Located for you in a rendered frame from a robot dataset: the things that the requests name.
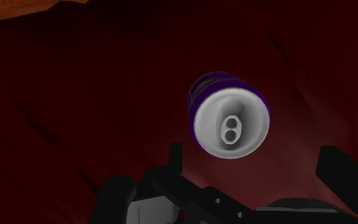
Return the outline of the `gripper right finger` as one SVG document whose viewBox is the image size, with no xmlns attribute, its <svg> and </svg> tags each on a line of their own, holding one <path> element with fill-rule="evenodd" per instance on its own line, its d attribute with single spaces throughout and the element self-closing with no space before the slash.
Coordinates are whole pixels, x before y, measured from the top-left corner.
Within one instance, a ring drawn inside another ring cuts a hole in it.
<svg viewBox="0 0 358 224">
<path fill-rule="evenodd" d="M 321 146 L 316 176 L 358 214 L 358 161 L 335 146 Z"/>
</svg>

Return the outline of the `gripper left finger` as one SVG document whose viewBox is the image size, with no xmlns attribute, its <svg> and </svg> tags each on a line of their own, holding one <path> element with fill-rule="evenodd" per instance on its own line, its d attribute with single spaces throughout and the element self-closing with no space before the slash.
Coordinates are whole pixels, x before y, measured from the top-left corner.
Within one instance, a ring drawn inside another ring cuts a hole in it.
<svg viewBox="0 0 358 224">
<path fill-rule="evenodd" d="M 253 210 L 216 188 L 200 188 L 181 171 L 182 144 L 172 143 L 167 165 L 147 169 L 139 183 L 107 178 L 88 224 L 256 224 Z"/>
</svg>

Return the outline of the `purple drink can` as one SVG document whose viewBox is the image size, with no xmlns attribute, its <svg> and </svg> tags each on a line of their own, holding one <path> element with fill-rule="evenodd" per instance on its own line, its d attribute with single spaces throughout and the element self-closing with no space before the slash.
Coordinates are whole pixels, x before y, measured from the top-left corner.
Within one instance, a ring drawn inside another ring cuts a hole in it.
<svg viewBox="0 0 358 224">
<path fill-rule="evenodd" d="M 197 79 L 188 93 L 192 137 L 207 153 L 237 159 L 254 152 L 265 140 L 270 110 L 262 94 L 222 71 Z"/>
</svg>

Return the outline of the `dark red bed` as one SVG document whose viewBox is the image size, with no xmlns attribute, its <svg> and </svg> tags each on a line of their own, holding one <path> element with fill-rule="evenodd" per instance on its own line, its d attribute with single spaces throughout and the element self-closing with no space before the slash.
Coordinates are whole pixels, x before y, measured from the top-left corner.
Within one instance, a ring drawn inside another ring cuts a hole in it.
<svg viewBox="0 0 358 224">
<path fill-rule="evenodd" d="M 224 71 L 270 130 L 225 160 L 192 138 L 187 97 Z M 61 1 L 0 20 L 0 224 L 87 224 L 102 182 L 142 178 L 183 144 L 183 174 L 249 208 L 311 197 L 319 148 L 358 160 L 358 0 Z"/>
</svg>

